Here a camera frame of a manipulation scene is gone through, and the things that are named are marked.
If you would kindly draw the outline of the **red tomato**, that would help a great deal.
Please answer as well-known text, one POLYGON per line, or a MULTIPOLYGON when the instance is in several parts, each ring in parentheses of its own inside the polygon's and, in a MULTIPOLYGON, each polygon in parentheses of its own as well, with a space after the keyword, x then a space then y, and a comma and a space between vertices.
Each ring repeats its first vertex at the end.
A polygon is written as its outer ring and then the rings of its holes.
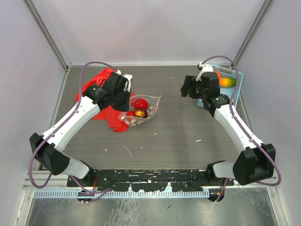
POLYGON ((126 116, 132 116, 132 117, 135 117, 135 111, 128 111, 126 113, 126 116))

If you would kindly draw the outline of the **orange fruit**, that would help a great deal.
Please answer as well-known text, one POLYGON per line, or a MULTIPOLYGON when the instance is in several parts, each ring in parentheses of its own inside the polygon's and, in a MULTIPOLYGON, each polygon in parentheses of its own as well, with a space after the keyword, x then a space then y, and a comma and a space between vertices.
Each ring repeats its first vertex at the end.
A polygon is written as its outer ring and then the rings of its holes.
POLYGON ((215 71, 216 75, 218 76, 218 80, 221 79, 221 74, 218 71, 215 71))

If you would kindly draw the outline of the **orange green mango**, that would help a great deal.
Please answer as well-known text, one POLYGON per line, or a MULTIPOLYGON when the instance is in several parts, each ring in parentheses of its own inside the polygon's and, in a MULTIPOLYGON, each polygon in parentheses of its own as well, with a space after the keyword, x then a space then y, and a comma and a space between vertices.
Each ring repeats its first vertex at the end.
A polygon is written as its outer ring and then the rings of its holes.
POLYGON ((219 80, 219 86, 222 88, 231 88, 234 87, 237 83, 237 80, 234 78, 221 78, 219 80))

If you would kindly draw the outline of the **red pepper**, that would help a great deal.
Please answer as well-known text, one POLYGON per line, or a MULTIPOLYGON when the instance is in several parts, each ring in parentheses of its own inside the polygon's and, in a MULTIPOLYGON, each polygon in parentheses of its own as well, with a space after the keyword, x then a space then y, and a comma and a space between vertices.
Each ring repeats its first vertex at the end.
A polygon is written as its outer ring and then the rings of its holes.
POLYGON ((145 99, 137 99, 134 102, 135 110, 147 110, 148 109, 148 102, 145 99))

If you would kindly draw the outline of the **clear polka dot zip bag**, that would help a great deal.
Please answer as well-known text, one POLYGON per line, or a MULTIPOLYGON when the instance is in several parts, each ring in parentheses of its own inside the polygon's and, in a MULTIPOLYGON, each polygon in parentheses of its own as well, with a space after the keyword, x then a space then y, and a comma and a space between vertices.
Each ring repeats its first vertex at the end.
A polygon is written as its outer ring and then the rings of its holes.
POLYGON ((161 96, 136 95, 130 97, 129 110, 119 114, 119 120, 132 127, 143 124, 157 112, 161 96))

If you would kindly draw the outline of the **dark red apple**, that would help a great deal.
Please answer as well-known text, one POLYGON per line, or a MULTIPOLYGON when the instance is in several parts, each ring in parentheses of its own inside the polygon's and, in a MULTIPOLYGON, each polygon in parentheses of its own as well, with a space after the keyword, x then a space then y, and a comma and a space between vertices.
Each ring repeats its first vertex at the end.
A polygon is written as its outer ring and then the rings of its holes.
POLYGON ((137 118, 148 118, 148 111, 145 109, 139 109, 135 111, 135 117, 137 118))

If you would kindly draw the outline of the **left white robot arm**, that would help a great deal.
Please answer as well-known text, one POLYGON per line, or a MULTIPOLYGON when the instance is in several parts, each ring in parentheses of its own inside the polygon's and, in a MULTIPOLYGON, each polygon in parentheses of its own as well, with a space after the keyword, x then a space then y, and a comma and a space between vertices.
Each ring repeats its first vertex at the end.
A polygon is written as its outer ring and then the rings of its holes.
POLYGON ((31 135, 31 160, 37 160, 51 175, 66 174, 83 186, 91 186, 95 178, 94 169, 63 151, 72 137, 100 111, 108 107, 120 112, 129 110, 131 80, 132 75, 111 72, 101 86, 88 86, 75 106, 57 124, 42 135, 31 135))

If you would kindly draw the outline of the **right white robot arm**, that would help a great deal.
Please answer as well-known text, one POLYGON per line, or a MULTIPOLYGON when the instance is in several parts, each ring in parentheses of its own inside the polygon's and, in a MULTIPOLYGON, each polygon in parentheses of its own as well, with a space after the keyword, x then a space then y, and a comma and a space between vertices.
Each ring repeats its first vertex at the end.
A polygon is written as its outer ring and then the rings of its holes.
POLYGON ((220 93, 219 79, 215 72, 200 76, 185 76, 181 96, 201 99, 209 111, 226 130, 239 151, 234 163, 219 161, 207 166, 206 179, 213 186, 223 178, 236 180, 240 185, 263 183, 273 176, 276 150, 272 144, 264 144, 239 117, 229 97, 220 93))

